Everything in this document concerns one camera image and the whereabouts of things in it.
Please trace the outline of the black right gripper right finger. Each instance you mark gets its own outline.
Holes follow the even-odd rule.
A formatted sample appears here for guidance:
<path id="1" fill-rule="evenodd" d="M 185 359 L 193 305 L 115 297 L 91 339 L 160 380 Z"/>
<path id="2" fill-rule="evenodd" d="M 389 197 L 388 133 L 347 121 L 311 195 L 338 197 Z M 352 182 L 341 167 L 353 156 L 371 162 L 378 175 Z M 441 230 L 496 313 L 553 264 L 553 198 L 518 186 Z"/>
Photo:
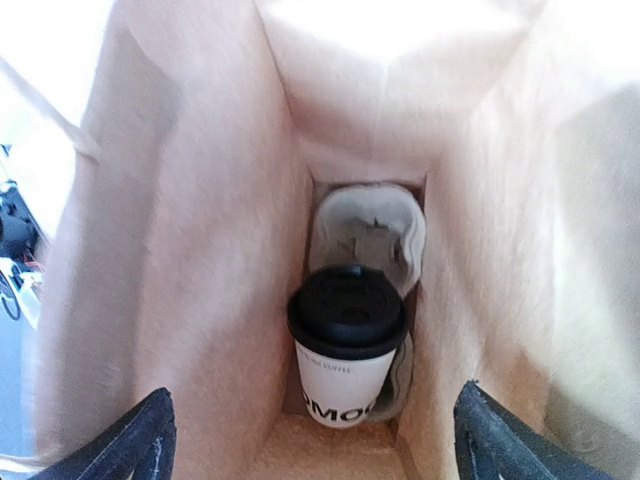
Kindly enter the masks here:
<path id="1" fill-rule="evenodd" d="M 608 474 L 560 449 L 503 407 L 475 381 L 453 410 L 461 479 L 606 479 Z"/>

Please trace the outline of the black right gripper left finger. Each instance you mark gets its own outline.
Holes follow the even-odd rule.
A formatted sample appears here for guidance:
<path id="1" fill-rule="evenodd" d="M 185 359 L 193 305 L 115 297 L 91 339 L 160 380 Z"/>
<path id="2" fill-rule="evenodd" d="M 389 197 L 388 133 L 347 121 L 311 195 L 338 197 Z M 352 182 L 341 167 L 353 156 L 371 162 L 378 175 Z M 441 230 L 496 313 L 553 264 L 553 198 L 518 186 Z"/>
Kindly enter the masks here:
<path id="1" fill-rule="evenodd" d="M 169 390 L 159 388 L 88 444 L 37 473 L 36 479 L 172 477 L 177 429 Z"/>

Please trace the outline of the white paper coffee cup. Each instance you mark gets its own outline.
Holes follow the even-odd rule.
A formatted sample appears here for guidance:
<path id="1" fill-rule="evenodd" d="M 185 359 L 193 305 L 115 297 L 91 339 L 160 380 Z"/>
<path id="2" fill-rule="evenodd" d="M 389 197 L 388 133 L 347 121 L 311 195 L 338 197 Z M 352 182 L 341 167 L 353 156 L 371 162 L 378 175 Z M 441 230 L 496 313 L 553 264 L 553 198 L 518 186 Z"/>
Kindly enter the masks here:
<path id="1" fill-rule="evenodd" d="M 323 426 L 347 429 L 364 422 L 383 388 L 396 351 L 362 360 L 334 359 L 295 341 L 302 396 Z"/>

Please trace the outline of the black lid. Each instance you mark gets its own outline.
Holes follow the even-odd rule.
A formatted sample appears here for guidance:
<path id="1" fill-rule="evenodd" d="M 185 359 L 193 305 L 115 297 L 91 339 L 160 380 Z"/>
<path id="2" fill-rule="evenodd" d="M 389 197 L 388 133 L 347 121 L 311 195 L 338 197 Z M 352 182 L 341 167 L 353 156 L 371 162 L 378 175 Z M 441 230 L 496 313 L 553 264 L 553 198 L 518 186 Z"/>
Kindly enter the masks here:
<path id="1" fill-rule="evenodd" d="M 377 358 L 404 342 L 404 301 L 383 272 L 362 265 L 312 273 L 289 299 L 288 328 L 302 346 L 346 361 Z"/>

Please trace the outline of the brown paper bag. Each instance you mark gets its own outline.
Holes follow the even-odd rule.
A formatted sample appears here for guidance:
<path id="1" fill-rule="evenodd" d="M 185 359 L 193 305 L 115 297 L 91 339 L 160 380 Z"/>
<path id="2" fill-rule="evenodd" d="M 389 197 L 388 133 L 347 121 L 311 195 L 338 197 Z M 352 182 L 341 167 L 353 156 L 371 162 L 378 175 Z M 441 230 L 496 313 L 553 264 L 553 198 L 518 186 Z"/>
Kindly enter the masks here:
<path id="1" fill-rule="evenodd" d="M 594 473 L 639 475 L 635 1 L 117 1 L 70 140 L 27 358 L 28 472 L 153 390 L 177 479 L 456 479 L 466 383 Z M 331 188 L 419 192 L 393 420 L 297 413 L 286 304 Z"/>

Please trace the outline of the brown pulp cup carrier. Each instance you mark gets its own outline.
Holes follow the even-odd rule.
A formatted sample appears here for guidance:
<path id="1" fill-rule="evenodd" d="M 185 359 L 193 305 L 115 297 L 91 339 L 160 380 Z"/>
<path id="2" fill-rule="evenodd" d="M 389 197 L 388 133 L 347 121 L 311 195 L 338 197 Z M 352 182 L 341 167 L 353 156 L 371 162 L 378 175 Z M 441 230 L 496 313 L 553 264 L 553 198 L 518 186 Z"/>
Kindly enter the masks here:
<path id="1" fill-rule="evenodd" d="M 318 206 L 309 251 L 309 276 L 326 267 L 362 265 L 379 270 L 406 308 L 408 334 L 395 351 L 383 388 L 364 422 L 383 422 L 404 406 L 412 379 L 413 341 L 406 298 L 418 283 L 426 220 L 413 195 L 396 185 L 337 189 Z"/>

